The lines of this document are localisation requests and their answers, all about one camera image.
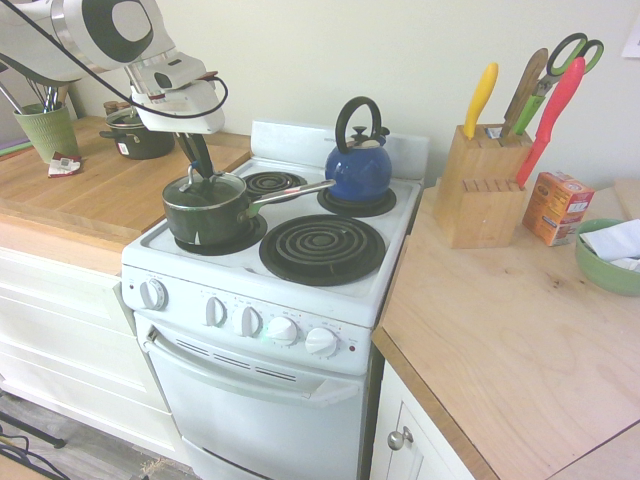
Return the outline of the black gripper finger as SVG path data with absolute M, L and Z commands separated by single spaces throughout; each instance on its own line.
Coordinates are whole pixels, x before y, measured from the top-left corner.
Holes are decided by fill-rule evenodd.
M 208 146 L 203 136 L 193 134 L 189 137 L 189 145 L 196 163 L 196 170 L 202 178 L 209 179 L 214 175 L 213 165 L 211 162 Z
M 187 133 L 176 133 L 176 142 L 179 144 L 190 164 L 199 161 L 198 149 L 194 143 L 193 137 Z

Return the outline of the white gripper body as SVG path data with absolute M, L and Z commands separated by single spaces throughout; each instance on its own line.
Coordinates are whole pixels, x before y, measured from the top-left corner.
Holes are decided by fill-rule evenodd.
M 222 108 L 212 82 L 196 80 L 184 87 L 166 90 L 163 97 L 152 99 L 135 93 L 135 102 L 146 107 L 136 110 L 150 131 L 208 135 L 221 130 L 225 124 Z

